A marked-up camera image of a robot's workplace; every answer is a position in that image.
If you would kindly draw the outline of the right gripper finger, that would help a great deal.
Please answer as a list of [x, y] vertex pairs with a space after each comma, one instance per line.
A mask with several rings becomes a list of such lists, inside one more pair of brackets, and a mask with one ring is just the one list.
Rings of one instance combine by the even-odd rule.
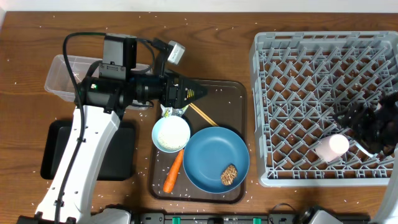
[[360, 112], [363, 110], [361, 104], [354, 104], [352, 107], [346, 108], [343, 111], [337, 112], [333, 115], [333, 119], [342, 128], [350, 127], [351, 124], [357, 119]]
[[356, 147], [362, 151], [365, 155], [367, 155], [368, 157], [376, 157], [376, 153], [375, 152], [371, 152], [368, 149], [368, 145], [362, 140], [362, 139], [356, 139]]

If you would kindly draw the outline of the green snack wrapper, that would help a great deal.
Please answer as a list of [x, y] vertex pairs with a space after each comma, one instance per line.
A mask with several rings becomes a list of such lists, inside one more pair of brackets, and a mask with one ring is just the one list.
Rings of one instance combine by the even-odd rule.
[[188, 108], [188, 106], [185, 106], [185, 107], [180, 108], [180, 109], [172, 108], [172, 114], [171, 114], [171, 116], [182, 117], [182, 115], [186, 112], [187, 108]]

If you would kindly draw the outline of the pink cup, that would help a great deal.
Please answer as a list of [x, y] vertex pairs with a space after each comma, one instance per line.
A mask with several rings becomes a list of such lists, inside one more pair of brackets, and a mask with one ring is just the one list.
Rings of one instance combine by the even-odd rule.
[[319, 141], [315, 148], [317, 156], [325, 162], [341, 157], [349, 149], [349, 141], [342, 134], [334, 134]]

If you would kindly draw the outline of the light blue rice bowl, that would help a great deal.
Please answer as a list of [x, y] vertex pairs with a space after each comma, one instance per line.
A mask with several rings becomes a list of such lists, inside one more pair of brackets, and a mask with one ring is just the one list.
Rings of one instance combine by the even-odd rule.
[[152, 128], [152, 142], [157, 149], [167, 153], [183, 149], [190, 136], [188, 123], [179, 116], [163, 117]]

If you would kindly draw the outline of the orange carrot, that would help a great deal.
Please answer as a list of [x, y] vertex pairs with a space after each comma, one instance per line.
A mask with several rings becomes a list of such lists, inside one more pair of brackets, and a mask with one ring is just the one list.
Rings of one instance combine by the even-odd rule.
[[183, 154], [184, 154], [184, 150], [181, 149], [169, 170], [169, 174], [167, 175], [167, 178], [166, 178], [166, 180], [164, 182], [164, 186], [163, 186], [163, 191], [165, 193], [171, 193], [174, 189], [174, 186], [175, 186], [175, 183], [176, 183], [176, 180], [178, 177], [178, 173], [180, 170], [180, 166], [182, 165], [182, 162], [183, 162]]

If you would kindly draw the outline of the white napkin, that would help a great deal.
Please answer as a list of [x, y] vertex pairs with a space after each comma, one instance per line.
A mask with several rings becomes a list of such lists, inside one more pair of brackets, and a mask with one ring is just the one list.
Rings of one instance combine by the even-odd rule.
[[161, 110], [162, 110], [162, 117], [168, 117], [172, 114], [172, 107], [165, 107], [164, 105], [161, 105]]

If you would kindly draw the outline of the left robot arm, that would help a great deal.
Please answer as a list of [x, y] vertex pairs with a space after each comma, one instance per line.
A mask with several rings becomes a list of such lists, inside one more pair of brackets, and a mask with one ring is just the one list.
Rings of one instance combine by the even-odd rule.
[[184, 108], [206, 95], [205, 87], [166, 69], [178, 64], [185, 47], [178, 42], [103, 34], [103, 58], [73, 82], [72, 130], [52, 184], [33, 217], [19, 223], [132, 223], [119, 205], [91, 214], [91, 202], [106, 150], [128, 106], [157, 100]]

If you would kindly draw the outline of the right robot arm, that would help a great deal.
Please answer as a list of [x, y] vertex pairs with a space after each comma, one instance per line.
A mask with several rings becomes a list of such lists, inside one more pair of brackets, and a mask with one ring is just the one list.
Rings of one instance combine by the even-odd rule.
[[[333, 115], [343, 128], [354, 132], [354, 140], [367, 152], [390, 156], [397, 146], [397, 92], [383, 96], [373, 110], [354, 104]], [[397, 223], [397, 165], [394, 165], [382, 204], [371, 223]]]

